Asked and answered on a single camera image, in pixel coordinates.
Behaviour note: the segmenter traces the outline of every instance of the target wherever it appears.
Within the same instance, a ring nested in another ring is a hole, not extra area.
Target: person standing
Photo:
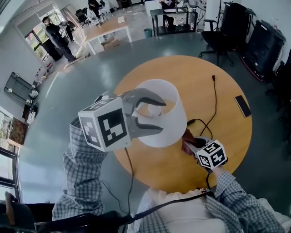
[[[45,24],[45,33],[49,37],[51,42],[60,50],[62,50],[69,63],[75,61],[76,58],[72,55],[72,52],[68,47],[68,43],[65,41],[64,38],[62,38],[61,34],[59,33],[60,27],[51,23],[49,17],[43,18],[42,22]]]
[[[100,13],[99,8],[101,5],[96,0],[88,0],[89,9],[87,11],[87,17],[93,24],[99,24]]]

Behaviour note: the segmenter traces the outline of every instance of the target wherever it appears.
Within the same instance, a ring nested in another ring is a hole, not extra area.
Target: shelf
[[[185,33],[185,32],[195,32],[194,30],[190,30],[190,25],[181,25],[174,26],[170,28],[159,27],[159,35],[169,35],[169,34],[178,34],[178,33]]]
[[[151,17],[155,17],[157,15],[166,15],[166,14],[173,14],[173,13],[176,13],[176,11],[174,12],[166,12],[165,10],[163,9],[155,9],[155,10],[150,10],[150,15]],[[187,7],[178,7],[178,14],[188,14],[188,8]]]

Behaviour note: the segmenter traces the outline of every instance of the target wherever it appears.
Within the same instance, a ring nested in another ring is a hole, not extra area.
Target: white wall
[[[291,0],[241,0],[241,4],[251,8],[257,15],[258,19],[270,22],[271,17],[278,19],[278,29],[286,37],[283,52],[283,61],[286,61],[291,49]]]
[[[8,96],[4,87],[12,72],[32,84],[41,66],[43,63],[16,28],[5,29],[0,35],[0,106],[19,120],[23,120],[24,105]]]
[[[17,15],[18,13],[16,13],[16,15],[13,17],[13,19],[9,22],[7,27],[12,27],[13,25],[19,25],[21,24],[23,21],[27,20],[28,18],[30,18],[31,16],[35,15],[37,12],[39,12],[40,10],[44,9],[45,7],[51,5],[53,3],[52,0],[44,0],[41,3],[30,7],[28,9],[26,9],[25,11],[23,11],[21,14]]]
[[[76,10],[83,9],[85,7],[88,8],[88,1],[87,0],[54,0],[54,4],[56,7],[58,7],[60,10],[64,7],[72,4]]]
[[[25,0],[11,0],[0,15],[0,34]]]

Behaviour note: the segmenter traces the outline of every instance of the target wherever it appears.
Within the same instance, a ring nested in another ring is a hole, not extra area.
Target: black strap
[[[213,192],[209,191],[209,192],[206,192],[206,193],[203,193],[203,194],[200,194],[200,195],[197,195],[197,196],[194,196],[194,197],[190,197],[190,198],[185,198],[185,199],[180,199],[180,200],[174,200],[174,201],[170,201],[170,202],[167,202],[167,203],[164,203],[164,204],[161,204],[161,205],[158,205],[158,206],[155,206],[149,210],[146,210],[142,213],[138,213],[137,215],[134,216],[134,218],[132,218],[132,221],[130,223],[133,223],[134,221],[136,220],[139,220],[141,218],[144,218],[145,216],[148,216],[150,215],[151,213],[167,206],[167,205],[170,205],[170,204],[174,204],[174,203],[180,203],[180,202],[188,202],[188,201],[192,201],[192,200],[195,200],[197,198],[201,198],[201,197],[205,197],[205,196],[211,196],[213,197],[214,194]]]

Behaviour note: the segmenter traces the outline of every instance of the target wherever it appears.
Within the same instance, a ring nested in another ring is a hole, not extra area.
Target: trash bin
[[[145,37],[146,38],[153,37],[153,30],[151,28],[144,29],[144,32],[145,32]]]

